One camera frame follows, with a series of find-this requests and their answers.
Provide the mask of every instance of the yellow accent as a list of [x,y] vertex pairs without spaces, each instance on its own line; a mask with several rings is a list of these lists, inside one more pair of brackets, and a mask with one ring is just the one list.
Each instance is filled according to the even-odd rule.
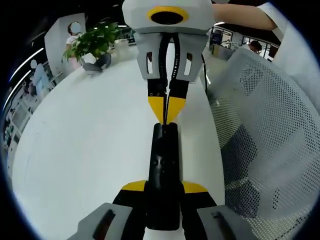
[[145,183],[146,180],[130,182],[127,185],[125,185],[121,190],[143,192],[145,190]]
[[169,97],[169,107],[166,117],[166,124],[170,124],[176,116],[180,113],[180,111],[184,108],[186,104],[185,98],[179,98],[171,96]]
[[149,20],[152,21],[151,17],[154,14],[161,13],[161,12],[170,12],[170,13],[176,13],[182,16],[182,21],[179,23],[183,23],[189,19],[189,14],[186,10],[177,7],[177,6],[155,6],[154,8],[150,9],[147,13],[146,16],[148,17]]
[[148,102],[161,124],[164,124],[164,97],[148,96]]
[[186,194],[195,194],[195,193],[205,193],[208,192],[208,190],[196,183],[188,182],[188,181],[182,181],[184,192]]

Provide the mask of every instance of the wall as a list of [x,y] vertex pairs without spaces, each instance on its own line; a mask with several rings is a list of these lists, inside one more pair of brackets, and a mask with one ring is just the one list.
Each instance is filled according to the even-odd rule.
[[73,70],[71,64],[62,60],[63,53],[66,49],[66,41],[69,37],[68,25],[73,22],[79,22],[81,32],[86,32],[86,20],[84,13],[78,13],[60,17],[44,36],[46,56],[51,72],[54,76],[63,72],[65,75],[70,74]]

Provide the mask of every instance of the person's arm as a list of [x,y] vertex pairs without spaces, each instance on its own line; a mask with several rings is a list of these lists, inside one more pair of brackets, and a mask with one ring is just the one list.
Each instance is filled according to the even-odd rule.
[[255,6],[216,3],[212,7],[216,22],[270,31],[277,28],[274,21]]
[[67,43],[67,44],[66,44],[66,49],[65,49],[65,50],[69,50],[69,49],[71,49],[71,44]]

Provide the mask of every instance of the white sleeve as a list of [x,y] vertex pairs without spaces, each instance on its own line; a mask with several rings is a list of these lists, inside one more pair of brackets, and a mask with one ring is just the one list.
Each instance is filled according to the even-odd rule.
[[66,44],[71,44],[73,42],[73,39],[71,37],[68,37],[66,40]]
[[268,17],[272,19],[272,21],[274,21],[274,23],[284,35],[289,22],[288,19],[286,19],[286,17],[270,2],[266,2],[265,4],[260,5],[258,6],[258,8],[264,11],[264,13],[267,14]]

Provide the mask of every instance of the black cable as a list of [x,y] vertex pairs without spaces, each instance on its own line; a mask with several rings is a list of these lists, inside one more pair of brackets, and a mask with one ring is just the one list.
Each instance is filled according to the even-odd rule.
[[203,72],[204,72],[204,86],[205,86],[205,94],[208,94],[208,83],[207,83],[207,68],[206,68],[206,61],[204,55],[201,54],[202,62],[203,62]]
[[159,74],[160,74],[160,80],[163,84],[163,128],[167,125],[167,110],[168,110],[168,104],[167,104],[167,86],[168,86],[168,76],[167,76],[167,51],[168,46],[170,43],[171,34],[170,33],[163,33],[162,39],[159,46],[159,55],[158,55],[158,64],[159,64]]
[[[177,74],[178,74],[179,63],[180,63],[180,41],[177,33],[172,34],[172,40],[174,44],[174,64],[173,64],[170,85],[172,84],[172,81],[177,80]],[[165,110],[165,124],[167,124],[167,119],[168,119],[169,100],[170,100],[170,94],[168,94],[167,96],[167,105]]]

